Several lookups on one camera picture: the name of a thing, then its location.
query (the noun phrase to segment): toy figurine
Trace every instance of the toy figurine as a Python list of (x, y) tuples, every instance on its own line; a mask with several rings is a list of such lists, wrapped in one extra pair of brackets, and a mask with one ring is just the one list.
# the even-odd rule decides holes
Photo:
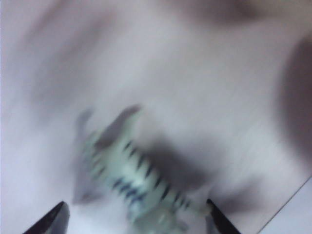
[(128, 219), (140, 234), (186, 233), (176, 212), (183, 210), (205, 217), (212, 206), (200, 207), (175, 190), (139, 152), (131, 137), (140, 112), (138, 106), (125, 109), (115, 120), (123, 119), (119, 123), (121, 129), (110, 142), (104, 139), (110, 128), (88, 137), (83, 149), (88, 175), (99, 187), (109, 187), (124, 197)]

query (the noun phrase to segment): toy tiger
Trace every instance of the toy tiger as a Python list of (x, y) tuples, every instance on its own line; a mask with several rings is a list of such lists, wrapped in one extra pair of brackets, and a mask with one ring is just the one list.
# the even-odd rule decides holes
[(121, 130), (108, 145), (103, 133), (89, 136), (83, 149), (88, 174), (97, 185), (124, 197), (128, 219), (140, 234), (186, 233), (185, 225), (176, 219), (178, 210), (204, 217), (212, 208), (199, 207), (176, 191), (135, 147), (131, 133), (140, 112), (140, 107), (132, 106), (120, 114), (124, 116)]

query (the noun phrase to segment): black stripe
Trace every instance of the black stripe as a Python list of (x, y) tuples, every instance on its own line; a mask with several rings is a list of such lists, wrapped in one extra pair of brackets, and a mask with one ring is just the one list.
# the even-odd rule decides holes
[(101, 161), (101, 158), (99, 157), (97, 160), (93, 162), (93, 166), (95, 167), (100, 161)]
[(123, 178), (119, 178), (118, 180), (116, 180), (116, 182), (113, 185), (113, 189), (115, 189), (119, 184), (122, 183)]
[(161, 178), (161, 176), (159, 176), (157, 181), (156, 181), (156, 183), (155, 183), (155, 185), (154, 185), (154, 189), (158, 187), (158, 185), (160, 184), (161, 180), (162, 180), (162, 178)]
[(132, 141), (130, 140), (130, 141), (128, 142), (128, 144), (126, 144), (125, 148), (123, 148), (123, 150), (125, 151), (125, 150), (131, 145), (131, 143), (132, 143)]
[(93, 154), (91, 155), (91, 157), (95, 157), (98, 154), (97, 151), (93, 152)]
[(180, 203), (180, 207), (183, 205), (183, 203), (185, 202), (184, 199), (182, 199), (181, 203)]
[(129, 157), (131, 157), (136, 151), (137, 151), (137, 149), (134, 148), (134, 149), (131, 151), (131, 153), (129, 154)]
[(97, 176), (98, 176), (98, 177), (101, 176), (101, 174), (104, 172), (104, 170), (105, 170), (105, 167), (103, 167), (103, 168), (98, 172)]
[(166, 189), (165, 189), (164, 193), (162, 194), (160, 200), (163, 200), (163, 199), (167, 196), (167, 194), (168, 194), (168, 192), (169, 192), (169, 190), (170, 190), (170, 187), (171, 187), (170, 184), (168, 184), (168, 185), (166, 186)]
[(127, 195), (126, 195), (126, 199), (132, 195), (136, 195), (137, 194), (137, 189), (132, 189), (130, 190), (129, 192), (127, 192)]
[(123, 191), (128, 190), (130, 188), (131, 188), (131, 182), (121, 187), (119, 194), (121, 194)]
[(147, 195), (147, 193), (142, 193), (142, 194), (140, 194), (139, 196), (134, 197), (134, 198), (131, 200), (130, 205), (133, 205), (133, 203), (135, 203), (135, 202), (137, 202), (137, 201), (142, 201), (142, 200), (145, 198), (146, 195)]
[(188, 201), (187, 203), (186, 203), (186, 205), (185, 205), (185, 210), (190, 206), (190, 203), (191, 203), (191, 201)]
[(136, 170), (138, 170), (138, 169), (141, 167), (141, 165), (142, 165), (144, 159), (145, 159), (145, 156), (142, 154), (142, 155), (140, 156), (140, 159), (139, 159), (138, 162), (137, 162)]
[(145, 178), (147, 178), (150, 175), (153, 168), (154, 168), (154, 166), (152, 164), (150, 164), (149, 168), (146, 171)]
[(180, 195), (181, 195), (180, 191), (176, 193), (174, 203), (176, 203), (176, 201), (179, 199)]

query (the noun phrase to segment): white surface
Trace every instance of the white surface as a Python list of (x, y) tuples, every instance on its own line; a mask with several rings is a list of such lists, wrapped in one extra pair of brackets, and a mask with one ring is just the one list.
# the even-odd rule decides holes
[(260, 234), (312, 232), (312, 178), (277, 213)]
[[(280, 89), (304, 30), (274, 20), (197, 22), (163, 1), (5, 1), (1, 71), (1, 231), (20, 234), (60, 200), (68, 234), (127, 229), (109, 195), (72, 206), (74, 122), (107, 126), (126, 106), (146, 108), (138, 141), (168, 140), (181, 158), (218, 171), (214, 202), (254, 234), (311, 175), (284, 134)], [(206, 184), (194, 196), (207, 198)], [(204, 230), (190, 218), (190, 233)]]

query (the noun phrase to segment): white and black striped figure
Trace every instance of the white and black striped figure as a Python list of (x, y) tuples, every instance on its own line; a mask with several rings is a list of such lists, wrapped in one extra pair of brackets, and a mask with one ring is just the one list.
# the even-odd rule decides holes
[(83, 150), (89, 175), (98, 185), (110, 187), (129, 208), (128, 218), (142, 234), (182, 234), (176, 220), (181, 209), (206, 216), (211, 207), (199, 207), (166, 182), (146, 156), (131, 140), (133, 125), (139, 115), (137, 106), (126, 109), (126, 118), (116, 139), (101, 144), (101, 133), (89, 136)]

